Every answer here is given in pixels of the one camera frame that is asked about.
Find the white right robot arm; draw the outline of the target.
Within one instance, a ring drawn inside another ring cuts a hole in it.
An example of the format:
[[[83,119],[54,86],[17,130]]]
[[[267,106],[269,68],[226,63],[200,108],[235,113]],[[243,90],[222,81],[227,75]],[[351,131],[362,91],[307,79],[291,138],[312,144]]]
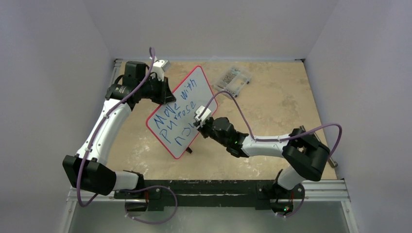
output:
[[[283,198],[299,183],[321,180],[330,149],[318,138],[300,128],[280,136],[251,136],[234,128],[226,117],[194,117],[194,126],[204,138],[224,146],[236,158],[272,156],[284,158],[289,166],[280,171],[273,192]]]

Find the red framed whiteboard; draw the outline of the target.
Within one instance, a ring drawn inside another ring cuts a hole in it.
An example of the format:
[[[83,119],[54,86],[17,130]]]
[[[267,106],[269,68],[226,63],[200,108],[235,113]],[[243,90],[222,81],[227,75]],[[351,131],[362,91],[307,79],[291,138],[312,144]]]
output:
[[[171,156],[179,159],[199,133],[193,125],[195,111],[214,93],[201,66],[196,66],[172,93],[176,101],[158,106],[146,126]]]

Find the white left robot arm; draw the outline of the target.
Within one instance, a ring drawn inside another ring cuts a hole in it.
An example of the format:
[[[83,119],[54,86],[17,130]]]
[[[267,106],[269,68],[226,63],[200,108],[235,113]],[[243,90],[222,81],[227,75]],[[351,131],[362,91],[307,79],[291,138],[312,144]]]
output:
[[[176,101],[165,77],[169,66],[167,60],[156,60],[152,67],[137,61],[125,64],[124,74],[108,88],[101,114],[85,143],[74,156],[67,155],[63,160],[72,187],[105,196],[126,189],[134,199],[143,196],[145,185],[138,181],[138,173],[112,171],[106,164],[121,126],[140,100],[160,105]]]

